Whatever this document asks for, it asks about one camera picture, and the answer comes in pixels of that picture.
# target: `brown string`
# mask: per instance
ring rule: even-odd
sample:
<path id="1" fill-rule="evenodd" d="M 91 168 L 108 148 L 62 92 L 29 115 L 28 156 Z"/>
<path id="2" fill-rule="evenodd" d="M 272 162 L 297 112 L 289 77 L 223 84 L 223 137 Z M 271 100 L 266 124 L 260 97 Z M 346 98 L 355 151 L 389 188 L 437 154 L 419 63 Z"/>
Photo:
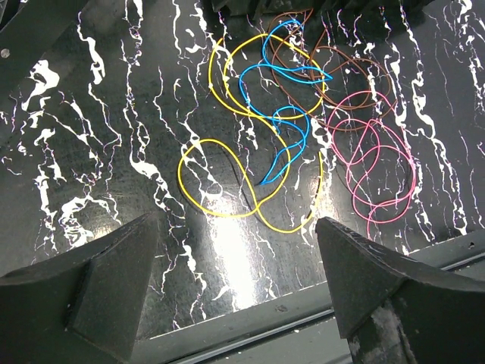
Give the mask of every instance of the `brown string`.
<path id="1" fill-rule="evenodd" d="M 271 31 L 271 29 L 273 29 L 273 24 L 279 20 L 280 18 L 282 17 L 288 17 L 288 16 L 291 16 L 291 15 L 297 15 L 297 14 L 301 14 L 302 12 L 287 12 L 287 13 L 283 13 L 283 14 L 280 14 L 278 16 L 276 16 L 269 24 L 269 27 L 268 27 L 268 33 Z M 298 28 L 296 28 L 294 31 L 292 31 L 284 40 L 285 41 L 288 41 L 288 39 L 294 35 L 298 30 L 300 30 L 300 28 L 308 21 L 308 19 L 310 18 L 311 14 L 313 13 L 313 9 L 309 9 L 307 11 L 304 11 L 305 15 L 304 15 L 304 20 L 302 22 L 302 25 Z M 342 69 L 342 67 L 344 67 L 345 65 L 347 64 L 352 64 L 354 65 L 360 72 L 362 72 L 362 74 L 364 74 L 366 76 L 366 80 L 368 80 L 367 78 L 367 72 L 358 64 L 358 62 L 368 62 L 370 64 L 373 64 L 377 67 L 379 67 L 379 69 L 382 70 L 384 76 L 386 77 L 386 80 L 387 80 L 387 91 L 384 93 L 384 95 L 387 97 L 391 91 L 392 91 L 392 79 L 390 77 L 390 75 L 386 72 L 386 70 L 379 64 L 377 63 L 376 61 L 372 61 L 371 59 L 368 59 L 368 58 L 350 58 L 345 52 L 335 48 L 335 47 L 330 47 L 328 45 L 320 45 L 322 39 L 325 37 L 325 35 L 327 34 L 327 30 L 325 29 L 322 34 L 320 35 L 320 37 L 318 38 L 318 41 L 315 45 L 315 47 L 313 48 L 313 50 L 311 51 L 310 53 L 310 59 L 308 60 L 308 63 L 311 64 L 311 62 L 313 61 L 314 59 L 314 56 L 315 56 L 315 53 L 317 51 L 319 51 L 320 49 L 328 49 L 329 51 L 331 52 L 337 52 L 339 55 L 341 55 L 342 57 L 344 57 L 346 59 L 346 61 L 344 61 L 343 63 L 341 63 L 338 67 L 334 68 L 333 70 L 331 70 L 330 72 L 328 72 L 328 74 L 332 74 L 334 72 L 337 72 L 338 70 Z M 269 43 L 270 43 L 270 47 L 271 47 L 271 50 L 273 51 L 273 58 L 271 60 L 272 63 L 275 62 L 275 60 L 277 59 L 281 65 L 283 67 L 286 67 L 286 68 L 291 68 L 291 67 L 288 67 L 284 62 L 283 60 L 281 60 L 280 56 L 278 55 L 278 52 L 279 50 L 281 49 L 281 46 L 283 45 L 282 42 L 279 43 L 279 45 L 277 47 L 275 47 L 274 45 L 274 41 L 272 38 L 270 38 L 269 40 Z M 276 72 L 274 71 L 274 69 L 271 69 L 271 73 L 273 74 L 273 78 L 274 78 L 274 81 L 276 82 L 276 84 L 280 87 L 280 89 L 289 97 L 289 99 L 291 99 L 291 101 L 297 105 L 299 108 L 301 108 L 302 110 L 304 111 L 307 111 L 305 108 L 303 108 L 296 100 L 295 98 L 288 92 L 286 91 L 286 89 L 283 87 L 283 85 L 281 85 L 280 81 L 278 80 L 277 78 L 277 74 Z M 293 72 L 296 76 L 298 77 L 302 77 L 302 78 L 305 78 L 305 79 L 311 79 L 313 81 L 315 80 L 320 80 L 321 79 L 321 75 L 318 75 L 318 76 L 315 76 L 314 74 L 314 70 L 310 70 L 310 76 L 308 76 L 307 74 L 303 74 L 303 73 L 299 73 L 299 72 Z M 321 88 L 318 87 L 319 84 L 316 84 L 316 90 L 318 91 L 318 93 L 323 96 L 324 100 L 326 102 L 328 102 L 329 104 L 333 105 L 333 106 L 337 106 L 339 104 L 339 102 L 335 102 L 333 101 L 326 93 L 323 93 Z M 367 90 L 371 91 L 371 84 L 369 83 L 368 84 L 368 88 Z M 372 106 L 375 106 L 377 104 L 377 102 L 375 101 L 372 101 L 372 102 L 369 102 L 368 103 L 368 100 L 369 100 L 369 97 L 371 96 L 370 93 L 368 93 L 364 99 L 364 101 L 362 101 L 359 105 L 341 105 L 340 108 L 343 109 L 343 110 L 346 110 L 346 111 L 354 111 L 354 110 L 358 110 L 358 109 L 363 109 L 363 108 L 369 108 L 369 107 L 372 107 Z M 386 116 L 387 114 L 390 113 L 390 111 L 394 108 L 394 106 L 396 105 L 397 103 L 397 100 L 392 104 L 392 107 L 389 108 L 387 111 L 385 111 L 383 113 L 383 115 L 381 115 L 381 117 L 383 118 L 384 116 Z M 361 126 L 361 127 L 352 127 L 352 128 L 340 128 L 340 127 L 332 127 L 328 124 L 325 124 L 323 121 L 319 121 L 320 124 L 322 124 L 323 126 L 331 129 L 331 130 L 338 130 L 338 131 L 356 131 L 356 130 L 360 130 L 360 129 L 363 129 L 365 128 L 365 125 Z"/>

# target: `blue string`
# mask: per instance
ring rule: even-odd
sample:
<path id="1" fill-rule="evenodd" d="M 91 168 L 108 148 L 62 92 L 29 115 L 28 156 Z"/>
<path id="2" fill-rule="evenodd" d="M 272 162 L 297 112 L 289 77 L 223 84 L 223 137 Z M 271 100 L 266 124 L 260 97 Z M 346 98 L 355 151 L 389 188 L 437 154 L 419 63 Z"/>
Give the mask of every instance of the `blue string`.
<path id="1" fill-rule="evenodd" d="M 264 114 L 262 114 L 251 103 L 251 101 L 249 100 L 249 95 L 247 94 L 247 92 L 246 92 L 246 90 L 244 88 L 243 78 L 246 75 L 246 73 L 248 73 L 250 70 L 253 70 L 253 69 L 258 68 L 258 67 L 268 67 L 268 68 L 273 69 L 280 76 L 285 77 L 288 80 L 291 80 L 291 81 L 297 82 L 297 83 L 303 83 L 303 84 L 306 84 L 306 85 L 314 85 L 316 83 L 321 83 L 322 80 L 300 80 L 298 78 L 292 77 L 290 74 L 292 72 L 313 70 L 313 71 L 317 71 L 319 74 L 321 74 L 321 75 L 324 76 L 323 81 L 329 81 L 329 80 L 332 80 L 333 79 L 329 74 L 327 74 L 326 72 L 323 72 L 321 69 L 319 69 L 317 67 L 301 66 L 301 67 L 295 67 L 295 68 L 286 68 L 286 67 L 276 66 L 275 64 L 272 64 L 272 63 L 269 62 L 268 57 L 266 55 L 266 48 L 268 47 L 268 42 L 269 42 L 269 40 L 271 38 L 271 35 L 274 32 L 276 32 L 278 29 L 280 29 L 281 27 L 286 26 L 287 24 L 296 24 L 296 25 L 300 26 L 303 29 L 302 24 L 300 22 L 298 22 L 297 20 L 295 20 L 295 19 L 288 20 L 288 21 L 284 21 L 280 25 L 278 25 L 277 27 L 275 27 L 269 33 L 269 35 L 266 37 L 266 39 L 263 42 L 263 47 L 262 47 L 262 52 L 261 52 L 262 53 L 262 57 L 263 57 L 263 62 L 262 63 L 259 63 L 259 64 L 254 64 L 252 66 L 247 67 L 240 74 L 240 76 L 239 76 L 239 90 L 240 90 L 240 92 L 242 94 L 242 97 L 246 101 L 247 106 L 249 107 L 249 109 L 251 111 L 253 111 L 255 114 L 257 114 L 259 116 L 262 116 L 263 118 L 266 118 L 269 121 L 271 121 L 271 123 L 273 124 L 273 126 L 276 128 L 278 134 L 280 134 L 280 125 L 281 124 L 284 124 L 284 125 L 287 125 L 289 127 L 292 127 L 293 129 L 296 129 L 301 134 L 301 137 L 302 137 L 300 139 L 300 141 L 298 141 L 297 143 L 294 143 L 291 146 L 287 146 L 286 148 L 281 149 L 276 154 L 276 156 L 274 157 L 273 163 L 270 166 L 270 169 L 268 170 L 268 172 L 266 173 L 266 175 L 264 176 L 264 178 L 262 179 L 262 181 L 259 183 L 260 185 L 273 183 L 277 178 L 279 178 L 285 172 L 285 170 L 289 167 L 289 165 L 291 165 L 303 153 L 303 150 L 306 147 L 308 133 L 310 131 L 310 120 L 308 118 L 308 114 L 304 110 L 302 110 L 301 108 L 298 108 L 296 106 L 293 106 L 293 105 L 283 106 L 282 108 L 277 109 L 273 113 L 273 116 L 272 117 L 267 117 Z M 297 111 L 297 112 L 301 113 L 301 115 L 303 115 L 305 117 L 305 121 L 306 121 L 306 129 L 305 129 L 305 131 L 303 131 L 302 128 L 300 128 L 298 125 L 294 124 L 293 122 L 289 122 L 289 121 L 286 121 L 286 120 L 280 120 L 278 118 L 275 118 L 276 116 L 280 116 L 280 113 L 282 111 L 284 111 L 284 110 L 293 110 L 293 111 Z M 294 157 L 292 157 L 283 166 L 283 168 L 281 168 L 281 170 L 273 178 L 271 178 L 270 180 L 268 180 L 269 176 L 271 175 L 271 173 L 273 172 L 273 170 L 274 170 L 274 168 L 276 166 L 276 163 L 277 163 L 278 158 L 280 157 L 280 155 L 283 154 L 286 150 L 290 150 L 290 149 L 293 149 L 293 148 L 296 148 L 296 147 L 299 147 L 298 153 L 296 153 L 296 155 Z"/>

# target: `black marble surface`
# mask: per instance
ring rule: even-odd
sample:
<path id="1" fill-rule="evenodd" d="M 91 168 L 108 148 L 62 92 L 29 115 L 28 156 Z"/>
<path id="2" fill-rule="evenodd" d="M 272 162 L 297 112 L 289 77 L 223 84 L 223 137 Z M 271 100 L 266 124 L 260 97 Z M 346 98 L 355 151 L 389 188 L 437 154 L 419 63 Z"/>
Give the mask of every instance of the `black marble surface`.
<path id="1" fill-rule="evenodd" d="M 436 0 L 417 14 L 340 12 L 316 17 L 307 26 L 308 44 L 325 24 L 331 45 L 380 62 L 393 79 L 390 98 L 398 103 L 385 122 L 405 124 L 418 187 L 406 215 L 371 226 L 371 237 L 401 253 L 485 223 L 481 17 L 481 2 Z M 256 24 L 244 17 L 224 19 L 205 2 L 188 0 L 92 0 L 11 97 L 0 102 L 0 274 L 80 246 L 143 212 L 158 211 L 163 243 L 139 339 L 324 281 L 314 221 L 296 234 L 282 235 L 256 217 L 206 216 L 177 186 L 181 153 L 197 139 L 227 143 L 255 182 L 266 173 L 277 141 L 266 127 L 222 108 L 209 92 L 207 71 L 214 41 L 226 34 L 226 47 L 234 49 L 270 19 Z M 258 61 L 260 49 L 259 44 L 245 49 L 247 60 L 239 55 L 234 68 L 240 72 Z M 330 54 L 321 57 L 322 63 L 339 61 Z M 287 105 L 266 81 L 270 75 L 263 76 L 246 78 L 261 109 L 269 113 Z M 330 92 L 336 97 L 365 87 L 362 75 L 351 69 L 334 77 Z M 220 90 L 219 73 L 216 78 Z M 377 90 L 384 87 L 381 79 L 375 74 Z M 308 105 L 315 101 L 309 88 L 299 86 L 295 92 Z M 329 110 L 326 105 L 324 114 Z M 335 143 L 350 153 L 357 140 L 358 134 L 345 133 Z M 324 191 L 316 215 L 365 234 L 366 223 L 352 210 L 341 181 L 345 172 L 325 130 L 314 126 L 308 144 L 283 191 L 263 213 L 276 226 L 299 223 L 318 183 L 321 150 Z M 207 146 L 195 158 L 192 173 L 183 172 L 190 191 L 207 193 L 208 206 L 241 211 L 239 175 L 226 154 Z M 381 162 L 366 182 L 375 199 L 393 196 L 405 175 L 392 153 L 383 154 Z M 258 194 L 270 191 L 271 186 L 259 187 Z"/>

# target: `marble tabletop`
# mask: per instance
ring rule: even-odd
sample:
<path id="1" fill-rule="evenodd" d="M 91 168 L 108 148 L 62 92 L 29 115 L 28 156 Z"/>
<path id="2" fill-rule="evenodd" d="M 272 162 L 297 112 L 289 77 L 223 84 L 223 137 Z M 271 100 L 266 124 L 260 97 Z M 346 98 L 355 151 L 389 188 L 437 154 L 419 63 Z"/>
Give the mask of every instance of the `marble tabletop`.
<path id="1" fill-rule="evenodd" d="M 371 238 L 398 252 L 408 254 L 485 224 L 482 16 L 481 2 L 435 0 L 415 14 L 381 8 L 318 15 L 305 31 L 311 44 L 327 27 L 332 46 L 381 63 L 392 78 L 396 110 L 384 122 L 404 126 L 417 186 L 405 215 L 371 225 Z M 224 141 L 255 184 L 268 170 L 280 148 L 277 140 L 258 122 L 223 108 L 210 94 L 207 73 L 214 42 L 225 35 L 225 46 L 234 49 L 264 32 L 271 18 L 227 18 L 204 0 L 91 0 L 0 102 L 0 274 L 156 211 L 163 243 L 139 339 L 323 282 L 314 220 L 298 233 L 278 234 L 255 216 L 205 215 L 177 184 L 182 153 L 204 138 Z M 323 53 L 318 56 L 330 60 Z M 261 43 L 245 48 L 233 66 L 241 72 L 260 59 Z M 222 92 L 220 66 L 214 77 Z M 381 77 L 375 74 L 377 89 Z M 269 73 L 253 74 L 246 82 L 266 112 L 288 104 Z M 345 96 L 365 82 L 343 67 L 329 87 Z M 295 92 L 305 102 L 315 100 L 311 87 Z M 330 110 L 325 105 L 322 115 Z M 358 132 L 340 133 L 334 140 L 347 152 L 357 141 Z M 330 216 L 365 234 L 366 221 L 355 214 L 343 184 L 345 170 L 317 124 L 282 191 L 262 208 L 264 216 L 287 228 L 306 216 L 318 185 L 319 150 L 325 173 L 316 216 Z M 213 209 L 244 209 L 247 187 L 240 187 L 233 161 L 216 146 L 202 151 L 183 171 L 187 188 L 199 198 L 203 194 Z M 384 199 L 404 189 L 405 181 L 396 156 L 384 152 L 365 188 L 369 198 Z M 257 187 L 257 194 L 272 188 Z M 390 210 L 381 213 L 393 214 Z"/>

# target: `black plastic object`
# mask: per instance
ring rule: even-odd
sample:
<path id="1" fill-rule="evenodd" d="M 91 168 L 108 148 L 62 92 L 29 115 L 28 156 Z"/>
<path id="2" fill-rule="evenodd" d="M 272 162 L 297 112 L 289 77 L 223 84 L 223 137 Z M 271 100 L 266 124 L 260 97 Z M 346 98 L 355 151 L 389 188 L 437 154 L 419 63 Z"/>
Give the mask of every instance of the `black plastic object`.
<path id="1" fill-rule="evenodd" d="M 77 13 L 88 1 L 29 0 L 21 7 L 19 0 L 6 1 L 2 21 L 5 26 L 0 27 L 0 52 L 3 51 L 0 57 L 0 101 L 29 75 L 29 70 L 76 20 Z"/>
<path id="2" fill-rule="evenodd" d="M 212 0 L 212 8 L 219 11 L 226 7 L 231 16 L 251 15 L 260 17 L 263 13 L 283 13 L 314 9 L 316 14 L 322 11 L 349 9 L 360 13 L 380 6 L 403 6 L 406 11 L 419 11 L 433 0 Z"/>
<path id="3" fill-rule="evenodd" d="M 128 362 L 157 243 L 144 215 L 0 278 L 0 363 Z"/>
<path id="4" fill-rule="evenodd" d="M 358 363 L 485 362 L 485 282 L 317 223 L 340 336 Z"/>

